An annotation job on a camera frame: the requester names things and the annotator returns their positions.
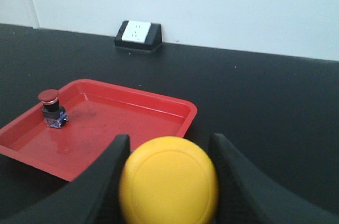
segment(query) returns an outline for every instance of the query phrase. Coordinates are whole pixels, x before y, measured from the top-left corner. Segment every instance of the electrical outlet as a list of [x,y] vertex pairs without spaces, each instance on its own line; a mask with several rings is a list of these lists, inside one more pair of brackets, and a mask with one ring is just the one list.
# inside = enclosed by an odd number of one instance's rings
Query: electrical outlet
[[161,25],[125,20],[114,38],[114,43],[121,48],[155,50],[163,43]]
[[151,23],[149,22],[128,21],[121,40],[145,43],[150,26]]

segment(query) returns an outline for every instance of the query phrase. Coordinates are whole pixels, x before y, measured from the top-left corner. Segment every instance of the plastic tray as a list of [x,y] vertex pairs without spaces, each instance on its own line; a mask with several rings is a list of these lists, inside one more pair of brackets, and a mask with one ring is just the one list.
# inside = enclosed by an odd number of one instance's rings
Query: plastic tray
[[117,134],[129,134],[134,150],[156,137],[183,137],[197,113],[185,100],[90,79],[61,88],[59,100],[69,122],[47,127],[39,103],[0,129],[0,154],[72,181]]

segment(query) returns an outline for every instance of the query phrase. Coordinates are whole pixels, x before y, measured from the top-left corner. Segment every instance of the black tabletop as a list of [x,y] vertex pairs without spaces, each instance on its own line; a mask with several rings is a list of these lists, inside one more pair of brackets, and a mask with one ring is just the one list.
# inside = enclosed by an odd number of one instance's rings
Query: black tabletop
[[[187,139],[207,150],[223,133],[275,181],[339,214],[339,62],[168,43],[131,51],[113,37],[0,24],[0,127],[79,78],[193,102]],[[1,155],[0,218],[65,184]]]

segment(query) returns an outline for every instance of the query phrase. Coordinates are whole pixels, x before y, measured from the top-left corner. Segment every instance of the yellow ball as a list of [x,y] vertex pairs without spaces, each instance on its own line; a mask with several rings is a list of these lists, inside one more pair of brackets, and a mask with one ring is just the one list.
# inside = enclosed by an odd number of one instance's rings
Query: yellow ball
[[155,138],[127,159],[119,198],[128,224],[207,224],[218,203],[216,171],[191,141]]

